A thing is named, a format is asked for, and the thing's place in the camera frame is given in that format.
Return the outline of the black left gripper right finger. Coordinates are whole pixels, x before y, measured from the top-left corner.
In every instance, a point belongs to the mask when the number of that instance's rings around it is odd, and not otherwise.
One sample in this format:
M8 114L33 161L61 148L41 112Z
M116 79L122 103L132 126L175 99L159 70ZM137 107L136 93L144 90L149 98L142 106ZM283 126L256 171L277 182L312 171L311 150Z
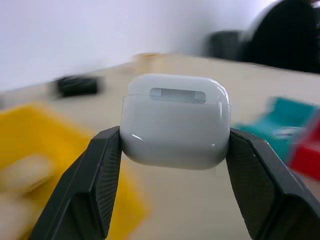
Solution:
M252 240L320 240L320 201L265 140L232 128L225 159Z

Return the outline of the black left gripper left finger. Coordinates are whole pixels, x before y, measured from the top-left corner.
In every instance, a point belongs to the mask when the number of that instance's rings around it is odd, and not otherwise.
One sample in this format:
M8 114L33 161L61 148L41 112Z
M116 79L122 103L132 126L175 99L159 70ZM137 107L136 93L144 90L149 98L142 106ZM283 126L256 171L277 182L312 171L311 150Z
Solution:
M29 240L105 240L121 165L120 128L94 136L62 174Z

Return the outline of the yellow plastic bin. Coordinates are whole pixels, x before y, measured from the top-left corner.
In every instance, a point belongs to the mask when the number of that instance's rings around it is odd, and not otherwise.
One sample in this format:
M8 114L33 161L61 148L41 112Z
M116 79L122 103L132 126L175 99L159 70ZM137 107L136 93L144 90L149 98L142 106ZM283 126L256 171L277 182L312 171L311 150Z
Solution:
M0 169L25 156L44 155L54 165L53 177L30 192L33 211L43 210L60 177L87 148L92 135L49 113L38 105L22 105L0 110ZM106 240L129 240L130 235L148 216L145 200L136 189L126 163L120 165L114 210Z

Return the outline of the red plastic tray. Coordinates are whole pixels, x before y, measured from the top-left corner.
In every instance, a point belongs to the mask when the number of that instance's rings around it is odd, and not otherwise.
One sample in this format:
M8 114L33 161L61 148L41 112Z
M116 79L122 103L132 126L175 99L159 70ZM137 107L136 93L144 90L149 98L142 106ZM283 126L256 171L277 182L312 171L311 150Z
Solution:
M293 142L287 165L301 175L320 181L320 110Z

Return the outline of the teal plastic tray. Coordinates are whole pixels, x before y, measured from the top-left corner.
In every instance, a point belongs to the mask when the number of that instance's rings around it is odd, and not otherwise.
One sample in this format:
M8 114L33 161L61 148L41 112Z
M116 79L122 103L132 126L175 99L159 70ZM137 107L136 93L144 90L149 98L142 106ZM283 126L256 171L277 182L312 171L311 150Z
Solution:
M293 142L320 107L285 97L274 97L268 112L252 123L237 123L235 129L266 140L283 162L288 161Z

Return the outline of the black crumpled sleeve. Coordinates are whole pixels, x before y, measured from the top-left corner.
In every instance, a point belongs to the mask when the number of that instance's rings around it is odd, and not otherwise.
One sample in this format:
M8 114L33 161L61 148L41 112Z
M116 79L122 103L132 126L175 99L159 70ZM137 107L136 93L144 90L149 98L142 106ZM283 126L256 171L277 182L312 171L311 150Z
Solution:
M100 91L99 77L67 75L53 81L57 94L62 98L96 95Z

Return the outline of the clear tape roll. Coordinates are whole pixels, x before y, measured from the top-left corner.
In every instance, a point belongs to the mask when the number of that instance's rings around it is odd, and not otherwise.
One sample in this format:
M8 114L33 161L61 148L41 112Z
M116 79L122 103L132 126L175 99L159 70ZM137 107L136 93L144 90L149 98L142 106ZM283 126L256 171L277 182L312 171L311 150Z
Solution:
M133 70L137 74L160 74L166 70L166 55L160 52L139 53L133 56Z

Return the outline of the dark grey boxy object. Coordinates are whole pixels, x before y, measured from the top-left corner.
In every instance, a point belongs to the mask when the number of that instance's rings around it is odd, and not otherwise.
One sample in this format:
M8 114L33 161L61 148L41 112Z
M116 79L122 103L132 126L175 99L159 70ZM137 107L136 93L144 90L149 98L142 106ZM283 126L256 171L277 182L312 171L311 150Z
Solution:
M241 31L221 30L209 35L205 55L229 61L237 61L241 45Z

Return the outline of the large black rounded object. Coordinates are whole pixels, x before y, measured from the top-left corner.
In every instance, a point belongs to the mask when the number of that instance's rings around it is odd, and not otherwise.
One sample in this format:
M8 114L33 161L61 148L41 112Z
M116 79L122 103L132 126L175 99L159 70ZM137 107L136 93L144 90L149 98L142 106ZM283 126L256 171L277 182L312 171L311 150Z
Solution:
M320 0L279 0L248 29L240 59L280 69L320 74L317 13Z

